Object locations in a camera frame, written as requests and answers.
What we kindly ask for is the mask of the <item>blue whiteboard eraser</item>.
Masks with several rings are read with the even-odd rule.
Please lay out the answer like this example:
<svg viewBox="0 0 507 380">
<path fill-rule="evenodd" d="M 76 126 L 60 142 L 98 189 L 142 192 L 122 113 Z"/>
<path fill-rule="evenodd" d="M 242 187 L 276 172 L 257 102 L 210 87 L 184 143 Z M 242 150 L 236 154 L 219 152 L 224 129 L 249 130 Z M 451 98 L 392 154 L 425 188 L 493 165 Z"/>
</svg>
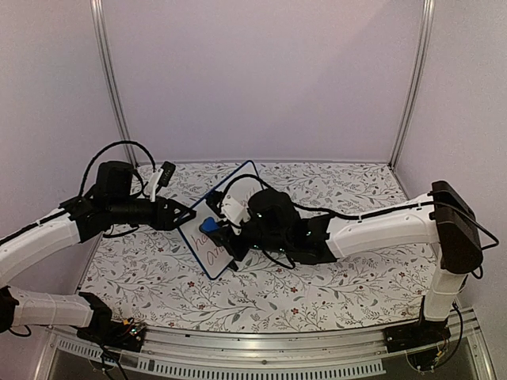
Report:
<svg viewBox="0 0 507 380">
<path fill-rule="evenodd" d="M 199 226 L 199 231 L 202 234 L 209 234 L 219 229 L 219 225 L 213 217 L 207 217 Z"/>
</svg>

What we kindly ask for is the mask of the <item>small blue-framed whiteboard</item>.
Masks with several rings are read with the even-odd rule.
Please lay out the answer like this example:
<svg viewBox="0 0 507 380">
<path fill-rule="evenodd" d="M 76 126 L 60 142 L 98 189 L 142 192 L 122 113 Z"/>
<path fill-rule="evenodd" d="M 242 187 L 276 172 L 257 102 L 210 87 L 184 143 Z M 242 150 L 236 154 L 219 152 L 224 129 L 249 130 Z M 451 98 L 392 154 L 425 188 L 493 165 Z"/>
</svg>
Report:
<svg viewBox="0 0 507 380">
<path fill-rule="evenodd" d="M 262 185 L 255 180 L 258 176 L 255 164 L 249 160 L 242 163 L 237 169 L 217 182 L 208 190 L 191 208 L 196 211 L 196 217 L 178 228 L 186 245 L 196 258 L 198 264 L 210 280 L 218 279 L 228 268 L 228 264 L 234 260 L 226 250 L 223 243 L 213 241 L 210 234 L 202 234 L 199 231 L 200 224 L 207 218 L 213 217 L 219 228 L 224 227 L 227 232 L 234 234 L 231 226 L 222 221 L 207 205 L 206 200 L 212 191 L 222 192 L 224 196 L 230 195 L 247 206 L 248 199 L 256 192 L 263 189 Z"/>
</svg>

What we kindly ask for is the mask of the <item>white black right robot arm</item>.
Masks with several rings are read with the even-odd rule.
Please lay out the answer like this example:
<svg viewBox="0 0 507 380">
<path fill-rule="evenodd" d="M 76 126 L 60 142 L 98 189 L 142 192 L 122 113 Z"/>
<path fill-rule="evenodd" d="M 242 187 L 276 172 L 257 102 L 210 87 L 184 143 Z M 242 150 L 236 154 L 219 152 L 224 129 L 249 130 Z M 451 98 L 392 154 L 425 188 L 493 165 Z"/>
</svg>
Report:
<svg viewBox="0 0 507 380">
<path fill-rule="evenodd" d="M 421 319 L 410 326 L 417 345 L 439 334 L 464 279 L 483 262 L 475 214 L 445 181 L 434 182 L 430 192 L 407 203 L 362 215 L 316 208 L 313 218 L 304 218 L 303 206 L 269 186 L 245 204 L 227 189 L 213 192 L 207 204 L 220 220 L 209 219 L 201 231 L 237 261 L 250 249 L 283 253 L 290 264 L 316 265 L 395 245 L 436 246 L 437 267 Z"/>
</svg>

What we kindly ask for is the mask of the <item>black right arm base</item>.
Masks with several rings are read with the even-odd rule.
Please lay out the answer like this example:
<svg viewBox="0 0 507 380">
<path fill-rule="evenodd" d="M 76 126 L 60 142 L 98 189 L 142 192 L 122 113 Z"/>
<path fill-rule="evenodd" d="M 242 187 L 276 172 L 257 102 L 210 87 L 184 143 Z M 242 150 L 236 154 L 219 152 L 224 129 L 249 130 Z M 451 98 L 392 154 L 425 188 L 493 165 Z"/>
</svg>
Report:
<svg viewBox="0 0 507 380">
<path fill-rule="evenodd" d="M 448 320 L 418 321 L 383 329 L 384 343 L 389 353 L 405 352 L 413 369 L 432 371 L 448 350 L 451 333 Z"/>
</svg>

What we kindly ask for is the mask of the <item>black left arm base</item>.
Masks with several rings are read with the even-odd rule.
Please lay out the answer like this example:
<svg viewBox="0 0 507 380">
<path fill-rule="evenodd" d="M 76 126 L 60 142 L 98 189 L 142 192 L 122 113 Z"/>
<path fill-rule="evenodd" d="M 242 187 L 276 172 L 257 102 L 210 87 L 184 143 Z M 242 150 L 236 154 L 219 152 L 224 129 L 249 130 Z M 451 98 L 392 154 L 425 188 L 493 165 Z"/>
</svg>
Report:
<svg viewBox="0 0 507 380">
<path fill-rule="evenodd" d="M 76 328 L 77 338 L 86 340 L 97 346 L 117 348 L 129 352 L 141 352 L 147 324 L 133 317 L 122 321 L 101 322 L 87 328 Z"/>
</svg>

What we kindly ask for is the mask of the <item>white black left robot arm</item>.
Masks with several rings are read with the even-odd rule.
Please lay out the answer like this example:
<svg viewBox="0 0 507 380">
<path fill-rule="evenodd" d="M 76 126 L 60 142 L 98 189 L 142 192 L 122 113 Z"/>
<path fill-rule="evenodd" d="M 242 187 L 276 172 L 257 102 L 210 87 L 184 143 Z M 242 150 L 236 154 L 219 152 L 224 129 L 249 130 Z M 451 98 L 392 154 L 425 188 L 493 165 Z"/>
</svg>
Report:
<svg viewBox="0 0 507 380">
<path fill-rule="evenodd" d="M 158 192 L 167 186 L 174 164 L 154 168 L 150 179 L 132 191 L 141 176 L 133 165 L 107 161 L 99 165 L 89 189 L 62 202 L 48 215 L 1 240 L 1 330 L 31 325 L 69 325 L 86 339 L 112 343 L 128 328 L 112 319 L 111 309 L 95 294 L 71 293 L 63 279 L 64 264 L 50 264 L 63 252 L 75 253 L 113 226 L 141 226 L 171 231 L 194 218 L 195 213 Z"/>
</svg>

